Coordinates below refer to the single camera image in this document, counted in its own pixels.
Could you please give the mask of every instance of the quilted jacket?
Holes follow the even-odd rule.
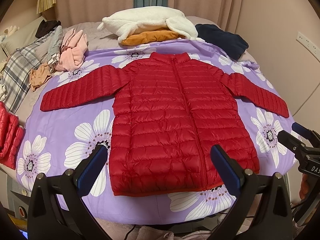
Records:
[[[203,191],[222,184],[210,160],[220,144],[243,168],[259,160],[234,97],[289,117],[286,103],[239,73],[187,53],[107,65],[47,92],[42,111],[70,108],[115,93],[109,173],[114,195]]]
[[[23,136],[23,128],[19,119],[8,113],[4,103],[0,102],[0,163],[16,168],[16,155]]]

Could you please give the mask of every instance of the plaid blanket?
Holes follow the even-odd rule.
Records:
[[[1,84],[5,90],[5,106],[15,114],[30,89],[29,73],[38,69],[40,62],[35,56],[35,48],[45,42],[52,32],[39,38],[32,44],[16,49],[4,68]]]

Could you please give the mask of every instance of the white flower print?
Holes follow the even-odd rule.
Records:
[[[91,154],[92,150],[98,144],[103,144],[108,148],[108,160],[105,166],[107,166],[107,171],[109,172],[108,162],[109,153],[111,150],[110,143],[113,125],[113,120],[110,122],[110,124],[109,120],[110,111],[106,109],[98,114],[93,122],[93,127],[87,122],[81,123],[76,127],[75,136],[81,142],[75,142],[67,148],[65,152],[66,159],[64,161],[64,166],[66,168],[76,168],[83,159],[87,158]],[[102,168],[90,191],[91,195],[95,197],[100,196],[106,188],[105,166]]]
[[[270,83],[270,81],[268,79],[266,79],[266,77],[262,74],[262,72],[260,71],[259,68],[257,68],[255,70],[257,72],[257,76],[262,80],[262,81],[267,81],[267,85],[268,87],[273,89],[273,85]]]
[[[51,167],[51,154],[49,152],[41,154],[44,149],[46,137],[37,135],[32,145],[29,140],[23,145],[22,157],[18,160],[17,173],[23,174],[21,182],[23,186],[32,191],[36,176],[39,173],[47,173]]]
[[[132,49],[115,50],[114,53],[119,54],[120,56],[114,57],[111,63],[121,62],[119,68],[123,68],[136,59],[150,57],[150,54],[155,51],[156,48],[150,48],[150,44],[141,44]]]
[[[291,135],[301,141],[301,136],[298,133],[296,133],[295,131],[291,130]],[[296,162],[297,162],[297,159],[293,154],[293,164],[295,164]]]
[[[219,62],[221,63],[222,66],[226,66],[226,65],[231,65],[231,68],[233,69],[234,72],[240,73],[240,74],[244,74],[244,71],[246,72],[250,72],[251,69],[247,68],[244,66],[244,64],[246,64],[246,62],[233,62],[230,58],[225,57],[223,55],[220,55],[219,57]]]
[[[210,60],[201,60],[200,57],[199,57],[199,55],[196,54],[196,53],[194,53],[194,54],[188,53],[188,55],[189,55],[190,59],[196,59],[196,60],[202,61],[202,62],[204,62],[204,63],[208,63],[208,64],[210,64],[210,65],[213,66],[213,64],[211,63]]]
[[[201,192],[170,193],[168,194],[168,197],[171,199],[170,210],[172,212],[186,210],[200,200],[200,203],[187,215],[185,221],[204,218],[225,210],[231,206],[234,200],[236,200],[236,197],[228,193],[225,185]]]
[[[83,62],[80,68],[73,71],[63,72],[59,77],[58,83],[60,84],[58,85],[58,87],[70,83],[72,81],[78,80],[79,78],[82,78],[85,75],[87,75],[92,70],[98,68],[100,63],[93,64],[93,62],[93,59],[85,61]]]
[[[273,119],[273,114],[257,108],[257,118],[251,117],[251,121],[258,127],[256,142],[260,147],[261,153],[271,152],[275,167],[279,165],[279,153],[285,155],[287,148],[278,142],[278,133],[283,130],[279,120]]]

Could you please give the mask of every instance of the power outlet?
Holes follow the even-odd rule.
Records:
[[[317,60],[320,61],[320,49],[310,39],[304,36],[301,32],[298,32],[297,41],[299,41],[307,50],[309,50]]]

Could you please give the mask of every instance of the orange pillow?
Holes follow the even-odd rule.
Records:
[[[165,28],[152,32],[142,32],[140,34],[131,35],[121,42],[122,45],[139,45],[151,41],[169,41],[179,37],[179,33],[170,31]]]

